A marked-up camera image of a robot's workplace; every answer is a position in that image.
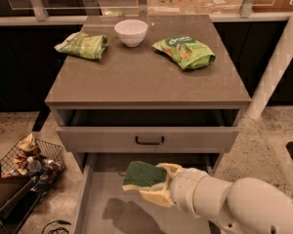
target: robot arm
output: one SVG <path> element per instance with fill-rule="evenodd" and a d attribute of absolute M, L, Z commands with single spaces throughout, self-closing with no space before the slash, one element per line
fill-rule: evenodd
<path fill-rule="evenodd" d="M 230 183 L 184 169 L 172 179 L 170 197 L 180 211 L 229 234 L 293 234 L 293 200 L 256 178 Z"/>

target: black cable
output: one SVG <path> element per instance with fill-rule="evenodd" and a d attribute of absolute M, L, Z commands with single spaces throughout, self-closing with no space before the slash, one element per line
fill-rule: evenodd
<path fill-rule="evenodd" d="M 13 234 L 10 230 L 8 230 L 7 226 L 3 223 L 1 219 L 0 219 L 0 225 L 6 233 Z"/>
<path fill-rule="evenodd" d="M 49 222 L 48 224 L 46 224 L 45 227 L 43 227 L 41 234 L 44 234 L 45 229 L 47 228 L 47 226 L 49 226 L 52 223 L 58 223 L 58 224 L 62 224 L 62 225 L 70 225 L 70 222 L 68 222 L 68 221 L 65 221 L 65 220 L 55 220 L 55 221 L 52 221 L 52 222 Z M 55 228 L 55 229 L 50 230 L 48 232 L 48 234 L 60 234 L 60 233 L 68 234 L 69 231 L 66 228 L 64 228 L 64 227 L 58 227 L 58 228 Z"/>

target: drawer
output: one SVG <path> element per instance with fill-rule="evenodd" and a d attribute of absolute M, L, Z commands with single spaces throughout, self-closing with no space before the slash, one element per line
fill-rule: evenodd
<path fill-rule="evenodd" d="M 58 127 L 71 152 L 201 152 L 229 151 L 237 127 Z"/>
<path fill-rule="evenodd" d="M 234 109 L 78 109 L 70 127 L 230 127 Z"/>
<path fill-rule="evenodd" d="M 69 233 L 211 234 L 204 218 L 183 214 L 177 208 L 158 207 L 143 200 L 137 191 L 124 192 L 122 181 L 133 160 L 153 165 L 192 162 L 195 167 L 198 158 L 194 154 L 90 154 Z"/>

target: speckled floor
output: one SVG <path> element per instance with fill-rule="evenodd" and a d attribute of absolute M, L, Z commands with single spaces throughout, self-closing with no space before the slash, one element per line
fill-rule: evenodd
<path fill-rule="evenodd" d="M 37 112 L 0 113 L 0 159 L 31 132 L 37 115 Z M 56 126 L 50 115 L 41 132 L 35 135 L 62 145 Z M 240 134 L 230 153 L 225 154 L 215 177 L 236 181 L 253 176 L 293 198 L 293 161 L 286 149 L 286 143 L 293 141 L 293 106 L 267 107 L 259 119 L 243 117 L 239 128 Z M 55 188 L 34 209 L 20 234 L 41 233 L 45 224 L 57 219 L 73 221 L 82 174 L 70 153 L 64 153 L 64 161 L 66 169 Z"/>

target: chip bag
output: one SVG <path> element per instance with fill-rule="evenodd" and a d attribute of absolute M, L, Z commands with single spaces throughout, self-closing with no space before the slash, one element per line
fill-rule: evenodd
<path fill-rule="evenodd" d="M 158 41 L 152 47 L 166 53 L 182 69 L 199 69 L 215 60 L 214 53 L 207 45 L 186 35 Z"/>
<path fill-rule="evenodd" d="M 69 35 L 55 49 L 60 53 L 78 56 L 84 59 L 101 59 L 107 47 L 105 35 L 89 36 L 80 31 Z"/>

